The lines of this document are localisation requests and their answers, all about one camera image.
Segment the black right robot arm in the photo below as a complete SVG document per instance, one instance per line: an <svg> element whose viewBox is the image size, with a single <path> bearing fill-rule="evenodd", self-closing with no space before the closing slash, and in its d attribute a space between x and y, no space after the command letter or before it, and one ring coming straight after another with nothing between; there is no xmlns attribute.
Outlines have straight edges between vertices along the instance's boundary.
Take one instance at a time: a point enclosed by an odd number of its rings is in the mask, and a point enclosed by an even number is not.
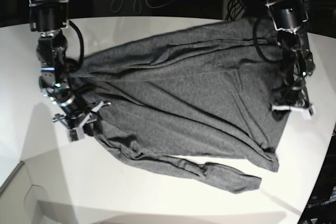
<svg viewBox="0 0 336 224"><path fill-rule="evenodd" d="M30 29L39 33L36 48L41 64L39 86L42 94L58 105L63 114L56 114L54 122L60 122L71 135L93 136L101 131L101 108L108 102L87 103L81 96L91 90L85 85L77 90L72 88L70 75L77 72L84 60L83 36L79 28L68 19L69 0L29 0ZM78 60L68 58L68 43L63 29L75 30L80 44Z"/></svg>

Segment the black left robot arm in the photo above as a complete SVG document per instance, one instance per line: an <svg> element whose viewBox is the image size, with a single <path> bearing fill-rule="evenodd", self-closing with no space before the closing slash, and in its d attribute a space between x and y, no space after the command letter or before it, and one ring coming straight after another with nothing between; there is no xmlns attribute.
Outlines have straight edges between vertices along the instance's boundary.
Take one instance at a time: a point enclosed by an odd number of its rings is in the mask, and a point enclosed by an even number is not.
<svg viewBox="0 0 336 224"><path fill-rule="evenodd" d="M270 60L262 52L257 39L258 18L253 27L255 48L261 58L278 65L282 76L281 87L272 92L271 111L275 119L282 119L288 112L298 112L306 120L315 114L309 100L306 77L315 70L310 51L306 23L308 14L303 0L262 0L277 32L277 45L282 59Z"/></svg>

